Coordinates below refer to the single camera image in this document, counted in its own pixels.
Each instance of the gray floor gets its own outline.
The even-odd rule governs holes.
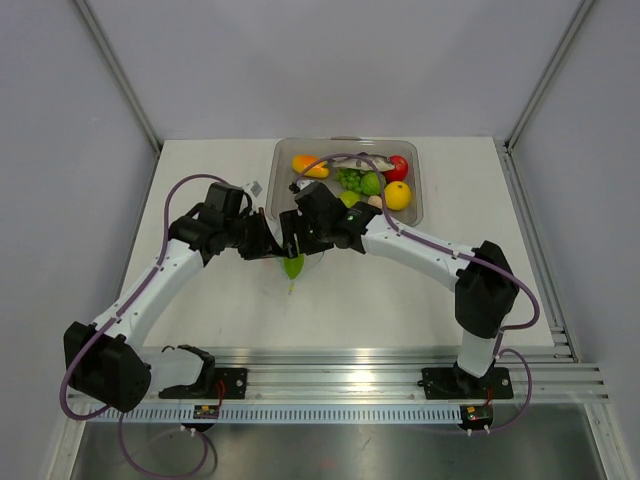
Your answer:
[[[503,407],[498,413],[508,418],[513,412]],[[126,425],[125,441],[135,452],[167,428],[166,424]],[[192,478],[605,478],[586,417],[578,407],[532,407],[512,429],[482,438],[391,425],[217,425],[209,436],[217,450],[217,468],[214,472],[209,456],[203,473]],[[135,459],[156,473],[176,475],[193,468],[201,448],[200,442],[178,434],[139,451]],[[103,423],[87,426],[72,478],[144,477],[122,458],[116,425]]]

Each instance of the toy fish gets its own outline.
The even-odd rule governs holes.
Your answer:
[[[385,157],[384,155],[369,155],[366,152],[360,152],[358,155],[367,157],[381,172],[388,172],[396,168],[393,162],[389,160],[389,157]],[[368,164],[357,158],[334,160],[334,162],[335,163],[332,162],[333,166],[338,168],[353,168],[354,170],[361,170],[363,172],[369,172],[373,170]]]

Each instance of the white wall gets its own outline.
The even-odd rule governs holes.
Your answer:
[[[164,138],[506,136],[578,0],[91,0]]]
[[[640,3],[596,5],[516,149],[584,358],[640,473]]]
[[[154,163],[71,3],[0,5],[0,464],[35,479],[62,335],[116,294]]]

